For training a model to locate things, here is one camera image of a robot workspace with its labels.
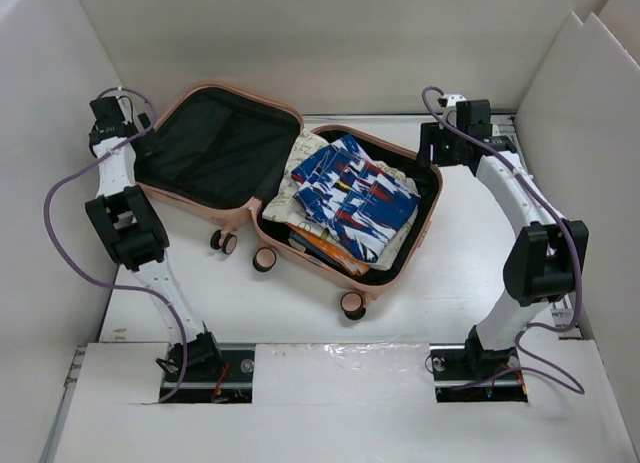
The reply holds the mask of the blue white patterned shorts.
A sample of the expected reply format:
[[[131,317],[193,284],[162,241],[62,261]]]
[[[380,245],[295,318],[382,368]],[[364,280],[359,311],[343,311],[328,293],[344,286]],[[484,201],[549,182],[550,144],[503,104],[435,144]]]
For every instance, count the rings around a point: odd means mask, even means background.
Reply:
[[[290,172],[295,199],[351,255],[376,263],[417,209],[416,189],[379,168],[348,134]]]

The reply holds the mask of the pink hard-shell suitcase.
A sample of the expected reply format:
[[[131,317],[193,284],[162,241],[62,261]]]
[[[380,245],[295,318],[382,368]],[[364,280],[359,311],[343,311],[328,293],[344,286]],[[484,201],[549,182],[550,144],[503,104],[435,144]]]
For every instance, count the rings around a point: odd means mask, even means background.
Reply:
[[[290,228],[262,217],[276,196],[285,164],[303,131],[329,142],[352,134],[375,160],[414,179],[421,202],[408,237],[392,267],[352,276],[288,242]],[[203,84],[186,93],[157,123],[160,151],[136,157],[135,178],[145,193],[215,223],[210,245],[231,253],[236,231],[251,223],[260,237],[254,268],[269,271],[279,256],[310,267],[345,289],[340,305],[352,320],[403,272],[424,239],[442,185],[433,165],[419,167],[417,154],[346,126],[306,130],[294,109],[223,84]]]

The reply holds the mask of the orange white tie-dye shorts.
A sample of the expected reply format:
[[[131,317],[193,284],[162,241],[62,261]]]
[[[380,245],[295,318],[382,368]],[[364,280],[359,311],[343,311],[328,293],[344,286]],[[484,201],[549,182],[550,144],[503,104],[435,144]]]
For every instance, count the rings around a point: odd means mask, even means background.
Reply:
[[[317,253],[311,253],[312,255],[326,263],[341,266],[352,276],[362,276],[370,270],[367,264],[353,258],[346,250],[342,249],[338,243],[334,242],[330,236],[313,235],[315,236],[315,243],[320,250]]]

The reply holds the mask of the cream patterned shorts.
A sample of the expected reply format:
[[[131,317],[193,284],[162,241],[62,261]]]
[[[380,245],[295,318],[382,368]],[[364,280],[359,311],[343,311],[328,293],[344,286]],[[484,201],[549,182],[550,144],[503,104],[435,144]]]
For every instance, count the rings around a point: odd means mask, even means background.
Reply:
[[[262,217],[287,225],[292,240],[362,276],[392,267],[420,202],[414,179],[373,159],[354,135],[329,142],[303,131]]]

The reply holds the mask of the grey-blue cloth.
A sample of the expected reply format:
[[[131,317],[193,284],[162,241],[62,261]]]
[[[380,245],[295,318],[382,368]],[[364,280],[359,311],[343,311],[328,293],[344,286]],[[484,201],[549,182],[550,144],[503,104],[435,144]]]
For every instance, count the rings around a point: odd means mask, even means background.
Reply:
[[[289,244],[302,251],[308,253],[317,253],[320,248],[315,243],[315,236],[302,228],[289,224],[290,233],[288,237]]]

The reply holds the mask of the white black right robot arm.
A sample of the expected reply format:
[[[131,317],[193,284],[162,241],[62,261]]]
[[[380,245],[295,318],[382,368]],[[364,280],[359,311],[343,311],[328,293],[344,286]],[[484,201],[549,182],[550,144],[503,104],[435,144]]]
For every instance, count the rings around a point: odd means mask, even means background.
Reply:
[[[515,235],[504,263],[504,290],[489,314],[469,332],[461,362],[472,385],[509,371],[524,333],[550,303],[582,297],[582,270],[589,230],[556,210],[525,170],[513,140],[495,135],[488,100],[469,100],[428,86],[437,103],[434,122],[421,127],[418,160],[433,166],[464,166],[492,194]]]

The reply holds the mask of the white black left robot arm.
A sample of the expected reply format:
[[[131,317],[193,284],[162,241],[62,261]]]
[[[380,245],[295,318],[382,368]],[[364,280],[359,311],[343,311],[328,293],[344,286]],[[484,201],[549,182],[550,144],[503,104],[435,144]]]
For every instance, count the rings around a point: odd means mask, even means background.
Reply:
[[[90,148],[100,163],[87,216],[108,255],[134,276],[165,323],[171,348],[157,364],[179,381],[213,380],[225,367],[222,352],[180,290],[168,260],[167,232],[135,181],[136,151],[126,141],[137,133],[133,110],[116,96],[100,96],[90,107],[96,118]]]

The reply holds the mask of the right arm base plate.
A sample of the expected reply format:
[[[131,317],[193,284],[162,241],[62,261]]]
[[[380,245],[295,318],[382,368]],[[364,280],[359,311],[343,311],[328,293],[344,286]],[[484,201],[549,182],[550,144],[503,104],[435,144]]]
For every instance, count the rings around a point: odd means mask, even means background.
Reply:
[[[437,403],[528,402],[514,348],[473,363],[464,344],[430,344],[425,368]]]

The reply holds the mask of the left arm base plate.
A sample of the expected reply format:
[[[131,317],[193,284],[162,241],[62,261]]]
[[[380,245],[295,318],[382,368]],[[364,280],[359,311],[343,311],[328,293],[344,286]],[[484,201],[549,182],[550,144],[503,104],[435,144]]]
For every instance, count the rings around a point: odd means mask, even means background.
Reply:
[[[213,375],[188,370],[178,391],[165,403],[250,404],[255,368],[254,345],[223,344],[222,368]]]

